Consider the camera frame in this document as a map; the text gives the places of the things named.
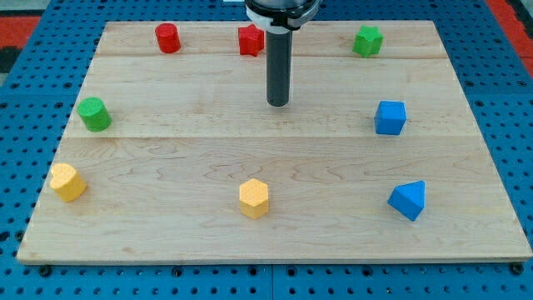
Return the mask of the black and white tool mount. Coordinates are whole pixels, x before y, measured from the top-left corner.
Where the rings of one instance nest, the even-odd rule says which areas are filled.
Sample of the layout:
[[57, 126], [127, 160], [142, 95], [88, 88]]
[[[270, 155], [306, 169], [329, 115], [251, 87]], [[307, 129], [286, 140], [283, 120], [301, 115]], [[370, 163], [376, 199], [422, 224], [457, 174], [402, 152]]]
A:
[[321, 0], [246, 0], [247, 16], [269, 33], [299, 30], [317, 14]]

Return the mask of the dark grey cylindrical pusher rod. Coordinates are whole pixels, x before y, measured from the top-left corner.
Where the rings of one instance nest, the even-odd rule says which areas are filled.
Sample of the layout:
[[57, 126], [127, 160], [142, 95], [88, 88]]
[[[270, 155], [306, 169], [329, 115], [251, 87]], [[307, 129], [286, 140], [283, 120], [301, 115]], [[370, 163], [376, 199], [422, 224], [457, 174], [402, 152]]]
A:
[[266, 98], [273, 107], [289, 102], [292, 32], [266, 33]]

